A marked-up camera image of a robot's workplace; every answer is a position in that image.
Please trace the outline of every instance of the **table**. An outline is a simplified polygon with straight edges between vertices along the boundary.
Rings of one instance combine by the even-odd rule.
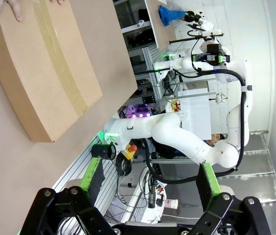
[[[0,84],[0,234],[18,233],[37,191],[52,187],[137,89],[113,2],[72,0],[71,5],[103,97],[56,143],[34,143]]]
[[[144,0],[144,2],[148,10],[157,47],[159,50],[164,50],[169,46],[169,41],[176,40],[173,24],[171,23],[169,26],[165,27],[159,16],[159,5],[165,7],[167,7],[167,5],[164,4],[163,1],[158,0]]]

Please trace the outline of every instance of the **cardboard box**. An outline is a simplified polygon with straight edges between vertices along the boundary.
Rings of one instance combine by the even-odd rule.
[[[0,81],[30,139],[52,142],[102,92],[70,2],[20,2],[23,21],[7,3],[0,14]]]

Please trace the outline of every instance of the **fingernail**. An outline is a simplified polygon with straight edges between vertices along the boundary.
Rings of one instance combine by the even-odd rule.
[[[20,15],[20,16],[18,16],[16,19],[17,19],[18,21],[22,21],[22,20],[23,20],[23,16]]]

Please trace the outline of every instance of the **screw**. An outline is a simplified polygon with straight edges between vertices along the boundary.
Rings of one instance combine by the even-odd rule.
[[[46,196],[46,197],[49,197],[50,195],[51,195],[51,192],[50,192],[49,190],[46,190],[46,191],[45,191],[45,196]]]
[[[226,201],[228,201],[228,200],[230,199],[230,197],[229,197],[228,194],[224,194],[224,195],[223,195],[223,198],[224,198],[224,200],[226,200]]]
[[[121,235],[121,233],[120,233],[120,230],[119,229],[113,229],[114,230],[114,232],[117,234],[117,235]]]
[[[71,194],[77,194],[78,193],[78,190],[76,189],[76,188],[72,188],[71,190],[70,190],[70,192],[71,192]]]
[[[253,200],[252,198],[249,198],[249,199],[248,199],[248,202],[249,202],[250,205],[253,205],[253,204],[254,204],[254,200]]]

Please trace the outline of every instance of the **packing tape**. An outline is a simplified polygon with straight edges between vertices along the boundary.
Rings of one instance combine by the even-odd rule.
[[[80,94],[66,62],[56,32],[52,25],[51,16],[46,5],[46,0],[33,0],[32,2],[40,32],[49,53],[50,59],[54,65],[65,93],[67,94],[77,115],[80,117],[87,110],[87,104]]]

